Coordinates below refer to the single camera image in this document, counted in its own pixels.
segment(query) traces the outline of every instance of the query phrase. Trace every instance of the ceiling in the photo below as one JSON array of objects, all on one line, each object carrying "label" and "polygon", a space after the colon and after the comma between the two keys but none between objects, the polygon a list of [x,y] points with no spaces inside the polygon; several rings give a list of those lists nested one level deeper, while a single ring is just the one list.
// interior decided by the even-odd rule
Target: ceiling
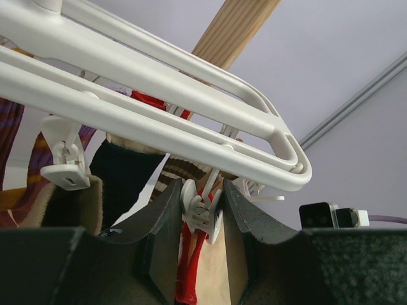
[{"label": "ceiling", "polygon": [[[188,51],[223,3],[93,2]],[[282,0],[230,71],[262,91],[299,140],[405,51],[405,0]],[[44,115],[26,109],[12,160],[29,159]],[[92,141],[90,153],[103,137]]]}]

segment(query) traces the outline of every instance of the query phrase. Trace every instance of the white plastic rail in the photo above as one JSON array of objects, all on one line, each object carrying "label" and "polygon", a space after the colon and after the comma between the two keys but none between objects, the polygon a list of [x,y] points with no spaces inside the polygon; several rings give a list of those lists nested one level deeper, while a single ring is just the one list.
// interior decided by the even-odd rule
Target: white plastic rail
[{"label": "white plastic rail", "polygon": [[[82,2],[69,0],[68,3]],[[113,18],[111,14],[110,17],[107,15],[104,13],[100,19]],[[92,27],[101,31],[98,25]],[[179,50],[174,49],[176,55],[172,58],[179,63],[170,64],[177,64],[184,72],[227,89],[249,105],[84,28],[60,16],[59,12],[45,10],[30,0],[0,0],[0,35],[39,57],[62,60],[265,139],[276,156],[4,47],[0,48],[0,96],[285,191],[298,190],[311,178],[307,157],[272,104],[247,83],[203,60],[176,54]],[[158,54],[155,55],[160,55],[160,48],[162,54],[171,53],[164,46],[157,45]],[[165,56],[155,57],[163,60]],[[76,90],[92,92],[100,100]],[[61,96],[64,94],[76,99]],[[235,151],[225,150],[219,144],[230,144]],[[294,172],[298,164],[302,169]]]},{"label": "white plastic rail", "polygon": [[246,104],[278,116],[272,103],[243,79],[152,35],[87,0],[64,0],[62,13],[116,41],[229,92]]}]

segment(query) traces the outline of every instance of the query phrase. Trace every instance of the hanging laundry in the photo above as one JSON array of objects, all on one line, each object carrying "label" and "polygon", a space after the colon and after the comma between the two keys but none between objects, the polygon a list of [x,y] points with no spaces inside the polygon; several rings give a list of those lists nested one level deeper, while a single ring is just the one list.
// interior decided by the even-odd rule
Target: hanging laundry
[{"label": "hanging laundry", "polygon": [[[212,194],[209,194],[209,199],[211,202],[214,199]],[[181,256],[177,270],[176,301],[190,305],[196,305],[198,302],[195,290],[198,263],[202,246],[207,237],[207,234],[201,230],[196,230],[195,234],[197,234],[196,243],[193,242],[188,225],[184,223],[179,251]]]},{"label": "hanging laundry", "polygon": [[[205,187],[211,170],[212,168],[207,165],[171,155],[168,158],[167,162],[165,162],[165,165],[161,170],[161,174],[158,177],[149,202],[154,202],[173,180],[179,178],[181,178],[183,182],[185,182],[187,179],[194,180],[197,184],[197,189]],[[216,177],[216,181],[214,183],[214,186],[212,187],[211,192],[214,193],[221,188],[222,179],[221,175],[219,174]]]},{"label": "hanging laundry", "polygon": [[[151,105],[153,107],[159,108],[161,110],[167,111],[167,106],[163,100],[159,100],[158,98],[151,97],[149,95],[143,94],[141,92],[132,91],[132,94],[130,97],[139,100],[140,102],[143,102],[145,104]],[[183,119],[188,119],[190,116],[191,112],[188,110],[184,110],[183,113],[180,115],[181,118]]]},{"label": "hanging laundry", "polygon": [[0,191],[3,190],[7,160],[20,128],[23,112],[24,105],[0,98]]},{"label": "hanging laundry", "polygon": [[90,187],[66,191],[48,183],[37,198],[20,227],[84,227],[98,235],[102,229],[102,181],[89,175]]},{"label": "hanging laundry", "polygon": [[[113,141],[122,142],[113,136]],[[120,147],[105,140],[90,165],[92,175],[103,181],[103,226],[111,227],[130,210],[150,176],[164,158],[164,153],[143,153]]]},{"label": "hanging laundry", "polygon": [[[86,149],[95,129],[82,126],[79,131],[79,137],[82,141],[83,148]],[[12,202],[7,202],[11,209],[0,212],[0,227],[17,227],[28,215],[34,201],[41,190],[50,183],[40,175],[40,169],[44,166],[52,165],[53,157],[46,143],[43,134],[40,133],[32,148],[30,162],[27,173],[27,187],[21,189],[21,192],[14,194]]]}]

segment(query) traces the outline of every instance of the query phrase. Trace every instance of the yellow stripe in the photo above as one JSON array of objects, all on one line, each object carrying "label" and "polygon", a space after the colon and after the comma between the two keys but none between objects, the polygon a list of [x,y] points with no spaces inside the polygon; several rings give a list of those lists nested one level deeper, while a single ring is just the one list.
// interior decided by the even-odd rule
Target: yellow stripe
[{"label": "yellow stripe", "polygon": [[0,211],[12,209],[24,194],[25,187],[0,192]]},{"label": "yellow stripe", "polygon": [[37,183],[41,180],[41,175],[27,177],[27,184]]},{"label": "yellow stripe", "polygon": [[21,50],[20,48],[11,48],[13,51],[16,51],[16,52],[19,52],[19,53],[21,53],[21,54],[23,54],[23,55],[27,55],[28,57],[31,57],[31,58],[34,58],[34,55],[33,54],[31,54],[31,53],[28,53],[28,52],[26,52],[26,51],[24,51],[24,50]]},{"label": "yellow stripe", "polygon": [[34,147],[48,147],[48,144],[45,139],[41,139],[35,143]]}]

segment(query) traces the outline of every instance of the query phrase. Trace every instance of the wall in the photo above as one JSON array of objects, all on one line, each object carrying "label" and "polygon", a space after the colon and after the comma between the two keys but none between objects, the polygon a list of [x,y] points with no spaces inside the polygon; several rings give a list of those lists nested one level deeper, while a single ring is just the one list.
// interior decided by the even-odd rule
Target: wall
[{"label": "wall", "polygon": [[[407,217],[406,99],[404,71],[307,149],[314,173],[308,185],[284,193],[285,202],[259,207],[296,229],[298,207],[321,201]],[[267,188],[266,194],[283,192]]]}]

